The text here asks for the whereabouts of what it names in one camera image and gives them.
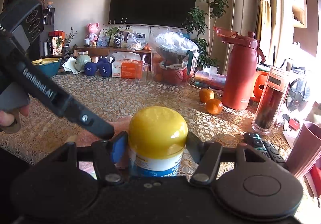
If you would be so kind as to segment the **person left hand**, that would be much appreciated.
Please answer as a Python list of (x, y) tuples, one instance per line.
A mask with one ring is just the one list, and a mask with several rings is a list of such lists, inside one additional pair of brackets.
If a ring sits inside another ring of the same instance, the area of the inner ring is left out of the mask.
[[(29, 114), (29, 106), (23, 106), (19, 108), (19, 113), (23, 116), (28, 116)], [(0, 125), (3, 127), (9, 127), (15, 122), (15, 116), (13, 114), (6, 113), (4, 111), (0, 111)]]

